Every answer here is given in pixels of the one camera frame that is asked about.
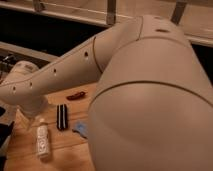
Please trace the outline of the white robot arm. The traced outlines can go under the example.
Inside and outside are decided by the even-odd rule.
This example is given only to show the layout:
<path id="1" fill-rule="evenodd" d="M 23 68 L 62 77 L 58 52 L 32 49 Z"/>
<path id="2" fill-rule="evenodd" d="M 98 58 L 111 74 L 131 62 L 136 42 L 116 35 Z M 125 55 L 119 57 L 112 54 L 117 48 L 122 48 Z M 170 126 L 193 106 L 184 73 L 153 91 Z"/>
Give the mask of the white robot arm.
<path id="1" fill-rule="evenodd" d="M 0 100 L 34 117 L 47 94 L 91 82 L 96 171 L 213 171 L 213 85 L 177 25 L 143 15 L 43 68 L 18 62 L 0 83 Z"/>

